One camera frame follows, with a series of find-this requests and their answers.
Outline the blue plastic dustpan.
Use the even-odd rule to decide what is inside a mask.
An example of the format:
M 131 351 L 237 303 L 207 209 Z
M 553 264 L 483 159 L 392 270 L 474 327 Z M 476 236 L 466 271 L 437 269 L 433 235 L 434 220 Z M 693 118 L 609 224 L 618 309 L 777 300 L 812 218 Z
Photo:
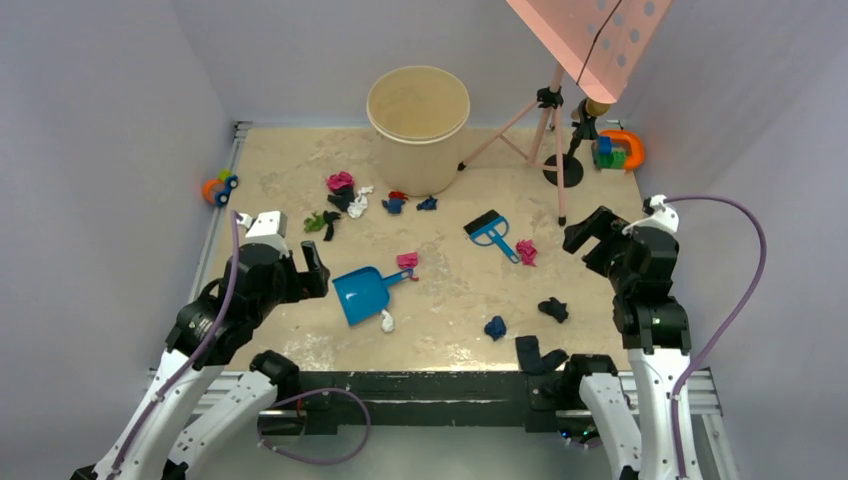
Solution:
M 385 310 L 391 300 L 390 287 L 411 279 L 413 268 L 383 276 L 373 266 L 365 266 L 332 280 L 346 322 L 353 327 Z

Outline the pink paper scrap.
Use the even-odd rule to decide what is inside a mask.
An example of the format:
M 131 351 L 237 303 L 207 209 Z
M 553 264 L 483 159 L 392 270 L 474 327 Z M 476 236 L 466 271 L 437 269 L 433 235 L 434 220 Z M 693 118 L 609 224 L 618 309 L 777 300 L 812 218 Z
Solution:
M 325 183 L 331 192 L 353 188 L 355 185 L 353 176 L 347 171 L 340 171 L 330 175 L 326 178 Z

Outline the small white paper scrap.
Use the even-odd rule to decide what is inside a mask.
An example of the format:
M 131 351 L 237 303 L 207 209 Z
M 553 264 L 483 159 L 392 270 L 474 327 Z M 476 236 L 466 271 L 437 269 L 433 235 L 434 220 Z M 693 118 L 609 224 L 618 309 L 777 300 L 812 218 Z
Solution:
M 388 310 L 381 311 L 381 330 L 383 333 L 392 333 L 395 329 L 395 320 Z

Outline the blue hand brush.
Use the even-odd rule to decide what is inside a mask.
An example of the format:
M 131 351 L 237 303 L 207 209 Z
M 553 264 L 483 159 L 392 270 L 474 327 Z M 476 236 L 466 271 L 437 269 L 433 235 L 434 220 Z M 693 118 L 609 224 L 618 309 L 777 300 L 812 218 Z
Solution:
M 463 226 L 468 238 L 477 246 L 496 246 L 513 264 L 521 262 L 515 250 L 506 242 L 509 233 L 507 219 L 492 209 Z

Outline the dark navy front scrap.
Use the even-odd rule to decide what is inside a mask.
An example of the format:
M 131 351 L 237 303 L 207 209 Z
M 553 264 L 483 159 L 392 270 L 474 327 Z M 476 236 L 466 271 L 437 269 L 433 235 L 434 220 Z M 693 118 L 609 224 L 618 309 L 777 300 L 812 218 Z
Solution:
M 528 375 L 552 373 L 569 358 L 563 349 L 554 349 L 542 355 L 538 338 L 533 335 L 516 337 L 515 346 L 519 368 Z

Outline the dark blue paper scrap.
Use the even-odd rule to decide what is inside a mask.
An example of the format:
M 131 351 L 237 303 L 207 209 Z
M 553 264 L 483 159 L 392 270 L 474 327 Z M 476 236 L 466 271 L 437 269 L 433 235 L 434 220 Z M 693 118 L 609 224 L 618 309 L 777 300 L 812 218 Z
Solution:
M 506 335 L 507 326 L 504 319 L 501 316 L 496 315 L 484 325 L 483 332 L 493 341 L 498 341 Z

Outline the small blue paper scrap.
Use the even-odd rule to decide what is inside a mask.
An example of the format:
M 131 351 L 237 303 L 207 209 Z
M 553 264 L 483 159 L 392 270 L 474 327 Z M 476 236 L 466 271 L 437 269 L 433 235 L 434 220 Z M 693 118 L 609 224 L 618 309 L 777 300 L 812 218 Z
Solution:
M 417 211 L 434 211 L 438 208 L 438 199 L 428 196 L 416 205 Z

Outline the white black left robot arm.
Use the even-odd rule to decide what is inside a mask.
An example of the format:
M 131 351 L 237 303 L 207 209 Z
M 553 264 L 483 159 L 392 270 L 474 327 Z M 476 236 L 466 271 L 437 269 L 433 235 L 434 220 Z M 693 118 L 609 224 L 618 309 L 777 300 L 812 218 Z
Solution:
M 297 399 L 299 369 L 273 351 L 224 399 L 199 418 L 192 415 L 235 353 L 279 305 L 323 298 L 329 271 L 312 241 L 301 244 L 306 270 L 279 235 L 249 239 L 226 263 L 221 277 L 180 309 L 166 338 L 154 379 L 130 422 L 104 457 L 80 467 L 74 479 L 196 479 L 228 437 L 270 405 Z

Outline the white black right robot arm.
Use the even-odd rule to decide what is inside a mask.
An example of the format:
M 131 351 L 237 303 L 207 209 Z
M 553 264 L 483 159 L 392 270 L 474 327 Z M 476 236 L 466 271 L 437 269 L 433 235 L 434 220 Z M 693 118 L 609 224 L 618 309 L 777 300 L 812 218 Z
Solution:
M 573 355 L 551 393 L 591 412 L 615 479 L 702 476 L 684 378 L 691 365 L 688 315 L 670 294 L 676 221 L 668 207 L 627 223 L 601 206 L 565 229 L 568 253 L 598 241 L 583 261 L 613 288 L 613 321 L 632 367 L 637 409 L 630 409 L 608 356 Z

